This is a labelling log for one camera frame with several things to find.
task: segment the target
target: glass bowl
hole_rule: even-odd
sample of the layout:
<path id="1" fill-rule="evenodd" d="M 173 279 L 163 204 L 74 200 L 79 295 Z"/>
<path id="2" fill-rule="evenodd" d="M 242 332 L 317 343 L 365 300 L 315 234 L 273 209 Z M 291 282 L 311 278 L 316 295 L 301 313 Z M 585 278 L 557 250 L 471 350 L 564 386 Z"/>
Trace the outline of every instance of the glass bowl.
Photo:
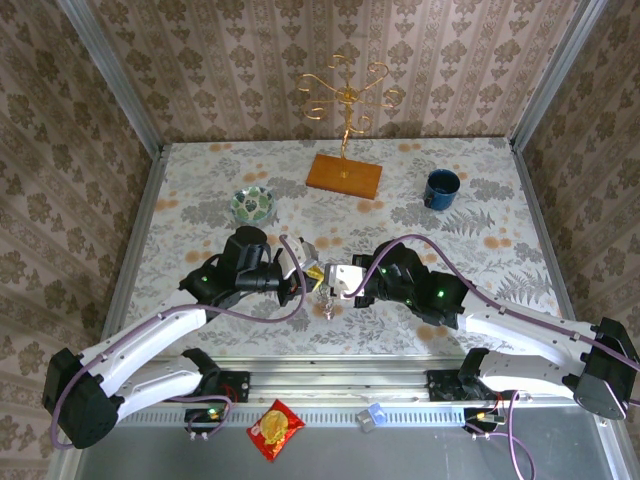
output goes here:
<path id="1" fill-rule="evenodd" d="M 230 207 L 231 214 L 237 222 L 260 226 L 273 217 L 276 211 L 276 199 L 271 191 L 254 185 L 234 193 Z"/>

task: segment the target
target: table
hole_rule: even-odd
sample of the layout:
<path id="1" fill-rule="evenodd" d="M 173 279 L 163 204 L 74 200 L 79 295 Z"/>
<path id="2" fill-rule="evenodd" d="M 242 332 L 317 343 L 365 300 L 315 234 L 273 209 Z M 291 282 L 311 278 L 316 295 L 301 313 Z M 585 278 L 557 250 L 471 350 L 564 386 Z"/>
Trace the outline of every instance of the table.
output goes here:
<path id="1" fill-rule="evenodd" d="M 151 311 L 186 274 L 221 252 L 235 229 L 232 193 L 264 185 L 277 214 L 263 230 L 272 245 L 281 233 L 315 244 L 322 262 L 350 263 L 382 242 L 407 233 L 431 237 L 473 282 L 499 296 L 559 315 L 514 158 L 505 139 L 352 140 L 348 156 L 383 166 L 374 201 L 311 189 L 304 181 L 316 153 L 339 155 L 340 142 L 189 143 L 171 147 L 165 178 L 146 239 L 126 324 Z M 427 175 L 455 171 L 462 186 L 452 207 L 426 209 Z M 431 269 L 446 271 L 433 250 L 409 246 Z M 257 316 L 281 316 L 274 296 L 252 295 L 235 307 Z M 258 325 L 218 317 L 165 352 L 198 347 L 214 357 L 288 355 L 464 355 L 487 346 L 513 350 L 496 339 L 434 328 L 403 305 L 376 302 L 354 309 L 338 302 L 327 320 L 317 294 L 287 323 Z"/>

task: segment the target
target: snack bag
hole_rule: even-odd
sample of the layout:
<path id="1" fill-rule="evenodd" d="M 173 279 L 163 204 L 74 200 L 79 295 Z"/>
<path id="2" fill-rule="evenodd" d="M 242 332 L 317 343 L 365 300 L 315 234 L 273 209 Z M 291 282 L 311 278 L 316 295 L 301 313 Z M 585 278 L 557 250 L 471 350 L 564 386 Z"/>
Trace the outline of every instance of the snack bag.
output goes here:
<path id="1" fill-rule="evenodd" d="M 247 429 L 247 433 L 265 458 L 273 462 L 282 447 L 302 427 L 304 422 L 284 403 L 276 400 L 262 418 Z"/>

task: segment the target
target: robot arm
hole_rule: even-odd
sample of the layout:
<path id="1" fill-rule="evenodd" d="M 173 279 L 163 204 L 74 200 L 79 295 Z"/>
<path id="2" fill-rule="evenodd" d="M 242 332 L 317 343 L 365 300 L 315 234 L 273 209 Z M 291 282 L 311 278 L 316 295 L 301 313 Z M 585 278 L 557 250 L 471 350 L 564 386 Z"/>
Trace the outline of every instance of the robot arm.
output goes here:
<path id="1" fill-rule="evenodd" d="M 416 252 L 402 243 L 388 250 L 375 270 L 368 272 L 374 258 L 389 243 L 378 247 L 373 255 L 354 255 L 352 265 L 327 265 L 325 278 L 334 295 L 351 298 L 369 275 L 355 297 L 356 308 L 366 308 L 376 300 L 402 303 L 430 325 L 488 335 L 526 351 L 523 356 L 472 349 L 458 377 L 464 391 L 476 398 L 487 390 L 490 394 L 529 390 L 573 397 L 579 405 L 603 417 L 626 417 L 635 369 L 579 341 L 597 340 L 633 362 L 640 361 L 619 322 L 604 318 L 595 326 L 564 320 L 471 286 L 492 302 L 485 303 L 456 275 L 429 271 Z M 571 335 L 554 331 L 554 327 Z"/>
<path id="2" fill-rule="evenodd" d="M 293 239 L 288 245 L 303 271 L 315 264 L 313 246 Z M 136 372 L 173 342 L 219 315 L 199 305 L 229 309 L 248 293 L 272 291 L 277 293 L 280 306 L 285 306 L 300 294 L 300 282 L 312 288 L 315 280 L 306 274 L 300 279 L 294 260 L 282 252 L 279 249 L 272 259 L 264 232 L 240 227 L 227 240 L 223 253 L 189 273 L 155 312 L 78 355 L 66 348 L 55 354 L 49 363 L 43 396 L 43 404 L 52 415 L 67 385 L 86 370 L 58 406 L 58 423 L 73 445 L 93 445 L 117 422 L 151 404 L 201 394 L 203 387 L 217 378 L 219 369 L 198 349 L 184 352 L 161 369 Z M 265 253 L 267 262 L 262 260 Z M 185 308 L 190 304 L 193 309 Z"/>

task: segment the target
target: patterned wallpaper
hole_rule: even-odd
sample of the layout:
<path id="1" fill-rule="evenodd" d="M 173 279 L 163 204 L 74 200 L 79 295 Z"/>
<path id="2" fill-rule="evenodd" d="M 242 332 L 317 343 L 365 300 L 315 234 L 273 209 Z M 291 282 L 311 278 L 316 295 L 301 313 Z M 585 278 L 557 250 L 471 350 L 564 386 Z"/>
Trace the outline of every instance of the patterned wallpaper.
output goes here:
<path id="1" fill-rule="evenodd" d="M 640 348 L 640 1 L 609 1 L 524 156 L 576 315 Z"/>
<path id="2" fill-rule="evenodd" d="M 304 118 L 295 79 L 332 54 L 391 72 L 360 110 L 373 137 L 508 134 L 577 0 L 91 0 L 164 141 L 329 138 L 339 113 Z M 324 97 L 317 92 L 315 98 Z"/>
<path id="3" fill-rule="evenodd" d="M 47 362 L 98 338 L 149 165 L 55 2 L 0 1 L 0 479 L 44 478 Z"/>

